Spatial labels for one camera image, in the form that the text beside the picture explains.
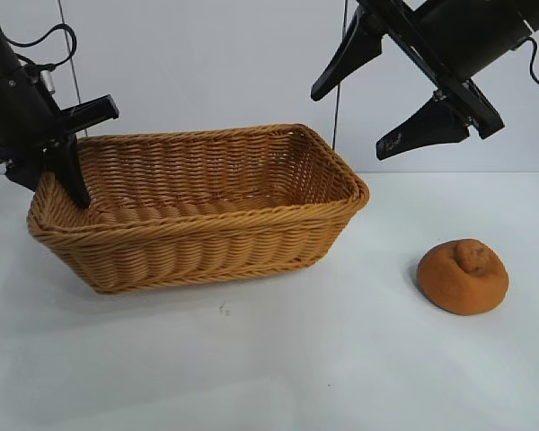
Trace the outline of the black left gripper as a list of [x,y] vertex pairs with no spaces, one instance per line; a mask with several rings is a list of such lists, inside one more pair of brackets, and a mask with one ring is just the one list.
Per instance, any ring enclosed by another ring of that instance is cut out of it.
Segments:
[[0,163],[6,162],[5,176],[35,192],[48,167],[72,201],[86,209],[91,198],[75,134],[117,119],[118,107],[105,95],[59,108],[43,79],[59,64],[37,64],[16,54],[13,46],[0,27]]

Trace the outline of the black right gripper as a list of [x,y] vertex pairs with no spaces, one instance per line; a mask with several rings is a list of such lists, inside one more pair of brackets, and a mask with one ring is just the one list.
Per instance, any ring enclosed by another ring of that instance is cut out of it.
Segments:
[[469,127],[487,138],[504,127],[473,77],[539,30],[539,1],[361,1],[330,63],[314,82],[319,101],[394,43],[436,86],[434,96],[376,142],[378,160],[464,141]]

